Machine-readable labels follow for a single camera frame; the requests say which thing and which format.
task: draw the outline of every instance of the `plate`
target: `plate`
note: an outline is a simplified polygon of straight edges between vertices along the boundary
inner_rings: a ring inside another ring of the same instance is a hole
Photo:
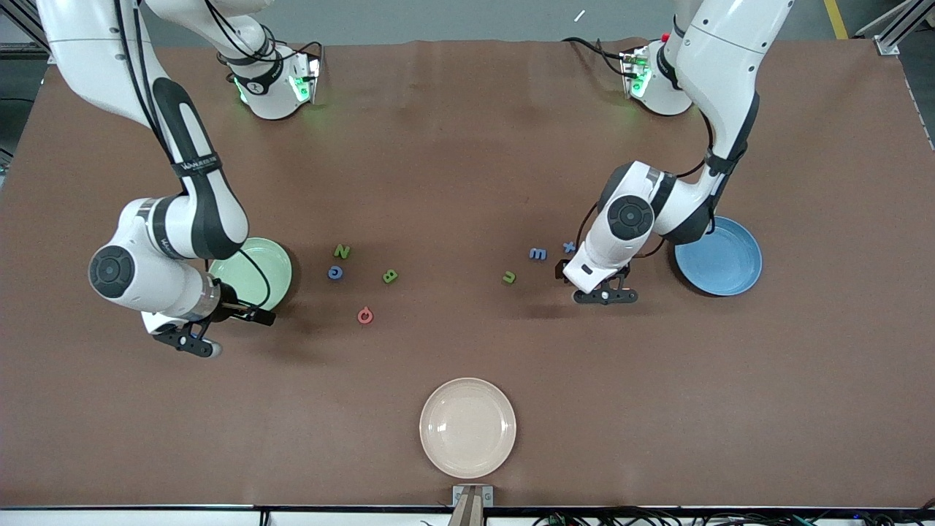
[[[516,415],[503,391],[478,378],[435,389],[419,421],[422,448],[442,472],[456,478],[493,473],[516,441]]]
[[[692,285],[715,296],[750,289],[763,271],[763,254],[749,230],[726,217],[714,218],[714,232],[676,245],[675,262]]]
[[[269,300],[259,305],[271,310],[279,305],[292,282],[292,261],[275,241],[247,238],[240,250],[250,255],[269,280]],[[215,259],[208,272],[237,291],[239,300],[259,304],[266,296],[266,284],[260,272],[240,252],[227,259]]]

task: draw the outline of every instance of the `white plate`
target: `white plate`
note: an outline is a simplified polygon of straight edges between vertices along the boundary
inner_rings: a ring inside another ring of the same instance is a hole
[[[435,389],[419,419],[422,448],[444,473],[489,475],[510,455],[516,415],[503,391],[478,378],[458,378]]]

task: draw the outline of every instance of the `brown table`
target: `brown table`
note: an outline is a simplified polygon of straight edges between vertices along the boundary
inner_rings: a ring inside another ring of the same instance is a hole
[[[149,130],[50,69],[0,197],[0,504],[447,502],[456,481],[417,426],[459,376],[517,413],[483,479],[499,504],[935,493],[935,157],[899,61],[871,43],[778,42],[763,63],[720,209],[763,248],[756,287],[700,295],[664,253],[633,265],[638,303],[607,308],[552,279],[562,242],[618,165],[693,166],[695,110],[650,115],[569,44],[416,42],[329,50],[321,104],[271,123],[213,51],[159,54],[252,235],[291,251],[293,292],[272,329],[212,328],[217,360],[99,299],[87,262],[122,206],[177,183]]]

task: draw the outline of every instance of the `blue plate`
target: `blue plate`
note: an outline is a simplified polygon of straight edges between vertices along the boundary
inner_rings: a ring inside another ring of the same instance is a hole
[[[753,234],[736,221],[714,218],[714,232],[676,245],[675,262],[692,285],[715,296],[746,292],[763,271],[763,254]]]

